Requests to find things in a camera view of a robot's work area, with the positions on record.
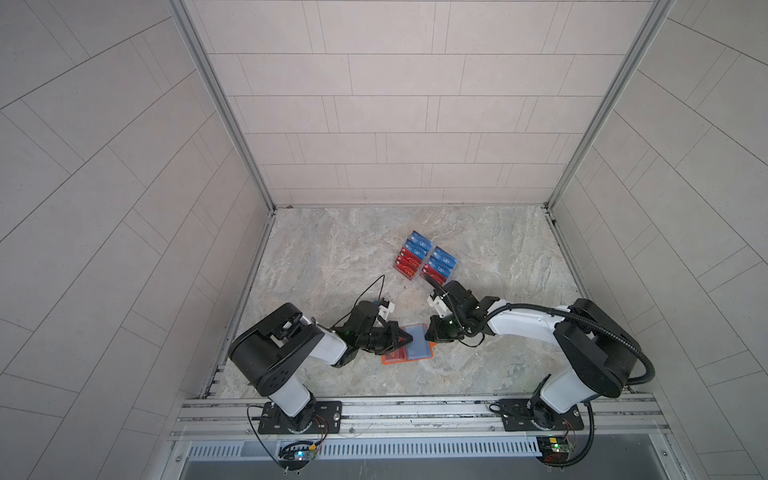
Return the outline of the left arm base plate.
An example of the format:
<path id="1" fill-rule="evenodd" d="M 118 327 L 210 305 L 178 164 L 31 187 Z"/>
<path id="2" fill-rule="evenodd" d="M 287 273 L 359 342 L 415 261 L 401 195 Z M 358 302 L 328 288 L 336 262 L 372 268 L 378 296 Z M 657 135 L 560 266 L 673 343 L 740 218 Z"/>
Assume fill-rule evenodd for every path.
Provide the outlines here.
<path id="1" fill-rule="evenodd" d="M 338 434 L 343 403 L 311 400 L 296 417 L 288 416 L 277 404 L 264 404 L 257 427 L 260 435 Z"/>

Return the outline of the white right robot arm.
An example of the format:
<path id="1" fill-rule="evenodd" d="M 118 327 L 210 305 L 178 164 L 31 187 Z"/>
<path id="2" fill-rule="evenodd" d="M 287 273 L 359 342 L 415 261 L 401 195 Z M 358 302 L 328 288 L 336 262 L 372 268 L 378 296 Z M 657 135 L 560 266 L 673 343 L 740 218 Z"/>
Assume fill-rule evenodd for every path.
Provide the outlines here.
<path id="1" fill-rule="evenodd" d="M 477 335 L 517 336 L 557 345 L 569 366 L 536 387 L 522 410 L 500 412 L 550 430 L 578 403 L 617 398 L 626 386 L 655 377 L 655 367 L 639 343 L 593 301 L 579 298 L 565 307 L 511 303 L 498 297 L 476 299 L 457 281 L 433 287 L 435 310 L 426 338 L 433 343 L 463 341 Z"/>

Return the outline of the red credit card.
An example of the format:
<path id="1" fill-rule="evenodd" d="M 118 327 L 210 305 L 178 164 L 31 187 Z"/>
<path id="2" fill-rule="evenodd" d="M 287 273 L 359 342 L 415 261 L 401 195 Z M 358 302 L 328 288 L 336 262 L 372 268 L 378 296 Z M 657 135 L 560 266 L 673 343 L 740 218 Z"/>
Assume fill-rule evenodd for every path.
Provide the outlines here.
<path id="1" fill-rule="evenodd" d="M 391 365 L 397 363 L 403 363 L 407 361 L 407 352 L 404 347 L 397 349 L 382 357 L 382 363 L 384 365 Z"/>

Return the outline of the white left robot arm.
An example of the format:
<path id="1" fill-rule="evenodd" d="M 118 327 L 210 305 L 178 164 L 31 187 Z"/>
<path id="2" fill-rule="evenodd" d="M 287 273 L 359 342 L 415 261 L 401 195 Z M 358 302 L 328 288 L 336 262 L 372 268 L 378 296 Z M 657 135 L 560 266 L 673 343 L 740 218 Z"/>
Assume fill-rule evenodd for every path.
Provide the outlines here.
<path id="1" fill-rule="evenodd" d="M 385 356 L 410 344 L 413 336 L 388 319 L 387 300 L 361 301 L 343 318 L 344 324 L 326 328 L 285 303 L 239 335 L 228 358 L 258 394 L 268 398 L 303 429 L 311 421 L 316 399 L 295 377 L 309 358 L 341 368 L 360 351 Z"/>

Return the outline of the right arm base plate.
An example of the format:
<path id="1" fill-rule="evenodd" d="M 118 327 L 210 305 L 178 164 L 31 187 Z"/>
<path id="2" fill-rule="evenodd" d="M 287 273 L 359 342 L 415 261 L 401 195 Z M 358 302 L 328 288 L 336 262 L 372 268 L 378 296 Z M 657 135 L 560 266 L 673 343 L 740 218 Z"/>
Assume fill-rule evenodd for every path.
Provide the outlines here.
<path id="1" fill-rule="evenodd" d="M 561 414 L 543 402 L 499 399 L 488 408 L 501 417 L 506 432 L 582 431 L 585 428 L 583 417 L 576 405 Z"/>

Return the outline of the orange card holder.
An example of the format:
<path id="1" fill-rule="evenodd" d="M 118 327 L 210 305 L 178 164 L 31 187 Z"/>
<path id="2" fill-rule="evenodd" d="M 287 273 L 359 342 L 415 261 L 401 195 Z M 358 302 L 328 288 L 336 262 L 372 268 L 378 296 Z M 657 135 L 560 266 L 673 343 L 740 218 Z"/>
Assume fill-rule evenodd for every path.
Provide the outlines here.
<path id="1" fill-rule="evenodd" d="M 434 356 L 434 343 L 426 339 L 426 324 L 404 326 L 403 330 L 413 338 L 410 343 L 403 346 L 407 352 L 407 361 L 403 363 L 431 359 Z"/>

